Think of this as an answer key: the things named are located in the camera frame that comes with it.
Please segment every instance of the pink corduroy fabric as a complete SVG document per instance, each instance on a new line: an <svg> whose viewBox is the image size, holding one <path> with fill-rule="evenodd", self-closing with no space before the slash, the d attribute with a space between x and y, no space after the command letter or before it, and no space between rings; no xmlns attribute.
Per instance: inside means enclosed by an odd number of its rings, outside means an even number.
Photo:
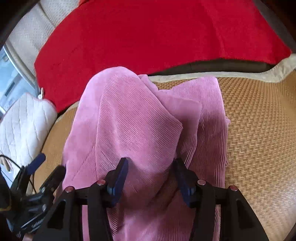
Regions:
<svg viewBox="0 0 296 241"><path fill-rule="evenodd" d="M181 157L199 178L224 187L228 122L215 77L158 90L147 75L106 69L81 97L64 148L62 188L88 187L129 157L122 197L108 209L114 241L187 241L195 210L183 202L171 163ZM218 209L215 219L218 240Z"/></svg>

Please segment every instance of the red fabric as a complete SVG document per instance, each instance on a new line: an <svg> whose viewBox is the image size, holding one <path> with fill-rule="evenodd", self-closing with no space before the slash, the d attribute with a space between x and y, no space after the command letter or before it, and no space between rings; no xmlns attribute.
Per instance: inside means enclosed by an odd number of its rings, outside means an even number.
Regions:
<svg viewBox="0 0 296 241"><path fill-rule="evenodd" d="M90 0L57 26L35 69L61 111L113 66L150 74L217 58L277 64L290 54L252 0Z"/></svg>

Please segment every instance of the white quilted pad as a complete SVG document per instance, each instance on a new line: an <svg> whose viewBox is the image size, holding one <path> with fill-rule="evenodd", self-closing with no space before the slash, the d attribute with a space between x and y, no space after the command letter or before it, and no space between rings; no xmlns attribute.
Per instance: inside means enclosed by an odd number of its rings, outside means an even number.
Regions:
<svg viewBox="0 0 296 241"><path fill-rule="evenodd" d="M0 122L0 153L26 166L40 153L57 118L53 104L24 93ZM8 163L16 177L19 169Z"/></svg>

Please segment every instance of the white quilted fabric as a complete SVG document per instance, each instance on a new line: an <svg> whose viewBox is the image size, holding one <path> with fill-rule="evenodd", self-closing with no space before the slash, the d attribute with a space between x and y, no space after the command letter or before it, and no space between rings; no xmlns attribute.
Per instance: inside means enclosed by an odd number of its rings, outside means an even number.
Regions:
<svg viewBox="0 0 296 241"><path fill-rule="evenodd" d="M27 166L40 153L57 118L53 104L24 93L0 122L0 153L20 167ZM8 163L16 177L19 169Z"/></svg>
<svg viewBox="0 0 296 241"><path fill-rule="evenodd" d="M36 76L34 62L40 49L56 26L77 6L78 0L41 0L8 37L6 44L9 52L33 83Z"/></svg>

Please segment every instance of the tan woven surface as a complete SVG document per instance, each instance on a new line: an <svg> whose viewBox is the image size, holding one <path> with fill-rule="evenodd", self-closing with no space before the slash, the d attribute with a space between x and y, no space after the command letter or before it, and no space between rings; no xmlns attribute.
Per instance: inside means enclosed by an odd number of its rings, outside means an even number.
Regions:
<svg viewBox="0 0 296 241"><path fill-rule="evenodd" d="M239 187L270 241L283 241L296 222L296 71L281 83L218 80L231 120L226 186ZM170 89L182 82L156 85ZM75 112L66 112L51 130L44 146L50 161L38 170L39 180L61 162Z"/></svg>

